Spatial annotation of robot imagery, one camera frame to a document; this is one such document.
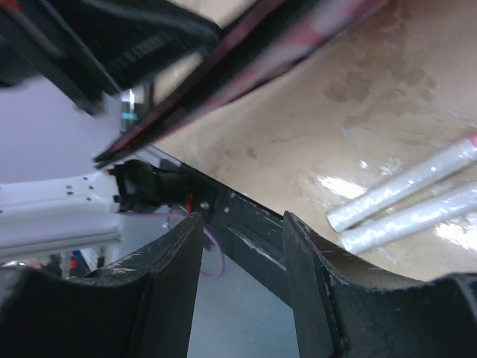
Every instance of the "wire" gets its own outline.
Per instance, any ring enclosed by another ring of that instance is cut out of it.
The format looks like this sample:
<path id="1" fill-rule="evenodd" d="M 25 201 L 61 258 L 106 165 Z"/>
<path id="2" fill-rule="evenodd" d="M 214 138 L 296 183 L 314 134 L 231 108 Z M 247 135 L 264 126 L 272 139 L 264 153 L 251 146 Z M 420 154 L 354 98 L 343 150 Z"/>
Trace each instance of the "wire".
<path id="1" fill-rule="evenodd" d="M 157 217 L 157 218 L 165 218 L 167 220 L 167 223 L 169 224 L 170 219 L 185 219 L 187 215 L 185 214 L 179 214 L 179 213 L 121 213 L 122 215 L 128 215 L 128 216 L 139 216 L 139 217 Z M 204 272 L 200 271 L 200 273 L 204 277 L 208 277 L 211 280 L 218 280 L 219 278 L 222 277 L 225 271 L 225 255 L 224 251 L 222 250 L 221 244 L 218 243 L 217 239 L 212 235 L 212 233 L 207 230 L 205 227 L 203 229 L 203 233 L 206 234 L 206 236 L 209 238 L 210 241 L 212 241 L 212 244 L 217 248 L 218 256 L 220 259 L 220 267 L 218 271 L 214 274 L 210 274 L 209 272 Z"/>

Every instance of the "beige floor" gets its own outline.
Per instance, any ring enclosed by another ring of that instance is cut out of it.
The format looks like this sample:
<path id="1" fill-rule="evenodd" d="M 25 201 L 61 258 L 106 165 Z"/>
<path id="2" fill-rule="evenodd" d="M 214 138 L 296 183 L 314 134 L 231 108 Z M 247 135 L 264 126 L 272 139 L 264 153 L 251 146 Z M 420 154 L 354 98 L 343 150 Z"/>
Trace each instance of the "beige floor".
<path id="1" fill-rule="evenodd" d="M 219 21 L 233 9 L 178 2 Z M 394 2 L 284 78 L 157 146 L 337 242 L 327 210 L 477 131 L 475 19 L 477 1 Z M 179 77 L 169 72 L 158 86 Z M 470 178 L 476 168 L 399 207 Z M 423 280 L 477 271 L 477 214 L 362 256 Z"/>

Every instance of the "wrapped tube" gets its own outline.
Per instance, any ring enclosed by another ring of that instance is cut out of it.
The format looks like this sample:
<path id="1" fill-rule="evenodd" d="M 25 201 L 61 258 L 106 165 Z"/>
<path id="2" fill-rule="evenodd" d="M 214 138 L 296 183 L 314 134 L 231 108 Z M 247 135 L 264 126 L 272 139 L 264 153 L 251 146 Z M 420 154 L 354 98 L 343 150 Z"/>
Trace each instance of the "wrapped tube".
<path id="1" fill-rule="evenodd" d="M 333 230 L 340 233 L 476 160 L 477 135 L 460 140 L 355 200 L 329 211 L 326 217 Z"/>
<path id="2" fill-rule="evenodd" d="M 352 254 L 359 254 L 432 225 L 477 210 L 477 181 L 362 225 L 341 234 L 341 242 Z"/>

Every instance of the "gray floor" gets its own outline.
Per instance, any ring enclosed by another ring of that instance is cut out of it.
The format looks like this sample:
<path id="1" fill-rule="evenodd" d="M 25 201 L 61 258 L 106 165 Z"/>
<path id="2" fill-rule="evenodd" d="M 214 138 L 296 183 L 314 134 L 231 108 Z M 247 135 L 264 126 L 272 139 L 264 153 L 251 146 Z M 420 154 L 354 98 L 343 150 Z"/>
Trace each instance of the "gray floor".
<path id="1" fill-rule="evenodd" d="M 203 269 L 216 259 L 204 251 Z M 199 281 L 189 358 L 199 357 L 298 358 L 293 313 L 227 259 L 221 279 Z"/>

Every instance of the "plastic-wrapped stick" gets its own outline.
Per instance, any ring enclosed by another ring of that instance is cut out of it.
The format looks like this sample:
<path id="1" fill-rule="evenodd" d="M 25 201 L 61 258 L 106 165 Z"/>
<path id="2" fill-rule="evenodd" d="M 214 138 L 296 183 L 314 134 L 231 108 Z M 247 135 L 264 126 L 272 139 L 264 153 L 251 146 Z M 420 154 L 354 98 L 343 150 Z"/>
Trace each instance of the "plastic-wrapped stick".
<path id="1" fill-rule="evenodd" d="M 477 181 L 341 234 L 352 254 L 370 250 L 477 210 Z"/>
<path id="2" fill-rule="evenodd" d="M 367 217 L 455 173 L 477 160 L 477 135 L 460 140 L 406 172 L 331 210 L 326 217 L 340 233 Z"/>

